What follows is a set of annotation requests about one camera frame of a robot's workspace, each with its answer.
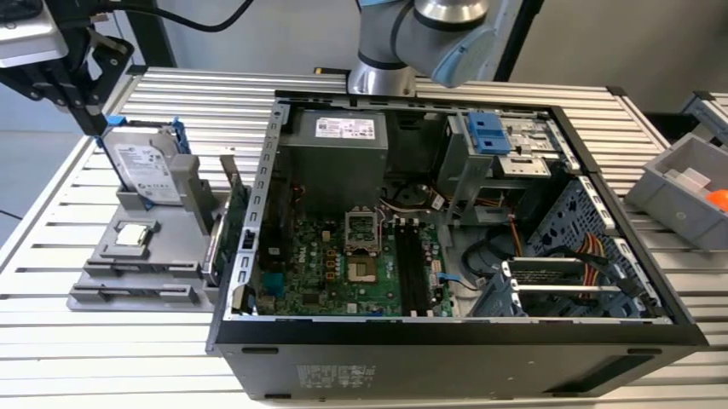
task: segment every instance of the open computer tower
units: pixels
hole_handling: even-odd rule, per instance
[[[707,345],[559,107],[278,92],[232,269],[253,399],[595,396]]]

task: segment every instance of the slotted metal table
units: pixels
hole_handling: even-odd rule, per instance
[[[341,93],[345,78],[150,69],[126,78],[107,108],[131,119],[169,121],[180,116],[201,155],[204,177],[224,187],[216,156],[228,147],[234,148],[244,180],[254,180],[276,89]],[[620,196],[639,180],[642,165],[668,146],[630,98],[606,88],[469,83],[444,89],[423,79],[419,94],[562,106]],[[249,400],[226,362],[205,356],[212,314],[77,313],[66,308],[66,294],[111,220],[118,183],[106,157],[86,138],[0,250],[0,407],[269,406]],[[728,407],[728,252],[698,251],[647,215],[628,210],[701,322],[710,351],[600,399],[277,405]]]

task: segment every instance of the motherboard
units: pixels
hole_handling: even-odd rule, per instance
[[[453,316],[435,225],[371,214],[297,221],[289,263],[264,272],[260,314]]]

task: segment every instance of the white label sticker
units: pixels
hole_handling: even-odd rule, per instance
[[[181,194],[162,152],[145,145],[114,147],[137,192],[154,203],[178,203]]]
[[[375,139],[375,119],[320,118],[317,138]]]
[[[306,389],[368,389],[375,383],[375,365],[300,365],[298,381]]]
[[[436,210],[443,209],[444,204],[445,204],[445,198],[436,193],[435,200],[433,200],[433,209]]]

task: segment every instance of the small chip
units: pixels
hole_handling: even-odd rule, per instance
[[[150,227],[143,224],[126,224],[117,234],[117,245],[141,246],[145,244]]]
[[[304,294],[304,304],[318,304],[320,296],[318,294]]]

